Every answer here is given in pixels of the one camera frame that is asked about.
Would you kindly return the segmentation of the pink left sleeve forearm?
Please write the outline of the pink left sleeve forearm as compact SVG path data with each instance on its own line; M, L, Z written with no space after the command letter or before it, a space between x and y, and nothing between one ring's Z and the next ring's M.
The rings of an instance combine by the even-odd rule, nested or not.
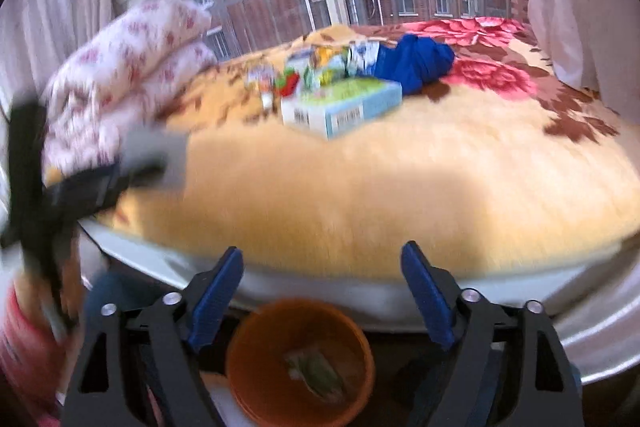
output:
M72 340L55 339L39 306L43 283L17 274L1 321L1 424L57 426Z

